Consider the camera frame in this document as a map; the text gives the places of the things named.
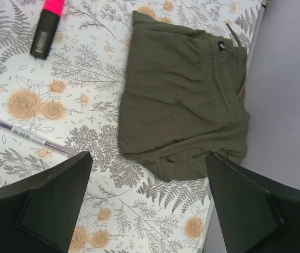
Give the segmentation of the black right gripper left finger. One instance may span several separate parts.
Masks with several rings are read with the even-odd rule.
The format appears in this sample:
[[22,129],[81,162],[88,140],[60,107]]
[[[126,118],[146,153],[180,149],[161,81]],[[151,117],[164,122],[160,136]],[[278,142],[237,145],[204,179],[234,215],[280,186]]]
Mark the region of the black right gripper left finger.
[[92,169],[89,152],[0,188],[0,252],[68,252]]

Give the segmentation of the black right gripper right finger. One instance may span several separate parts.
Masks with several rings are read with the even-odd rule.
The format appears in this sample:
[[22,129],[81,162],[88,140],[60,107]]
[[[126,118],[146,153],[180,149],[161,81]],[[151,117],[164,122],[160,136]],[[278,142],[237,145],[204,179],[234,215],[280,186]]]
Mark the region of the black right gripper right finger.
[[205,163],[227,252],[300,252],[300,190],[216,152]]

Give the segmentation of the purple gel pen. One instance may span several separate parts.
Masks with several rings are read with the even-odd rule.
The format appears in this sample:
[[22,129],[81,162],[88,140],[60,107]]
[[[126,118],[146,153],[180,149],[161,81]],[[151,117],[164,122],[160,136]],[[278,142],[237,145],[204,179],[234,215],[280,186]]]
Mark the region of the purple gel pen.
[[50,141],[46,138],[43,138],[43,137],[41,137],[37,134],[29,133],[26,130],[23,130],[19,127],[10,125],[10,124],[6,123],[5,121],[0,120],[0,128],[6,129],[7,131],[12,132],[13,134],[15,134],[19,137],[28,139],[32,142],[35,142],[35,143],[44,145],[46,147],[55,149],[55,150],[57,150],[57,151],[59,151],[63,154],[66,154],[66,155],[69,155],[69,156],[74,156],[75,155],[75,153],[73,151],[69,150],[68,148],[65,148],[65,147],[63,147],[63,146],[61,146],[57,143],[54,143],[54,142],[52,142],[52,141]]

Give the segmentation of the pink black highlighter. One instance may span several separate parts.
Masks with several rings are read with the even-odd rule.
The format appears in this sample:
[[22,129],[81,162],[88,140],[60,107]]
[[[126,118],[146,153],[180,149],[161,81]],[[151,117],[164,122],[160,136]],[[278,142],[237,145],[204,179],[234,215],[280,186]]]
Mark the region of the pink black highlighter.
[[64,0],[47,0],[44,2],[30,50],[30,55],[34,58],[47,59],[64,4]]

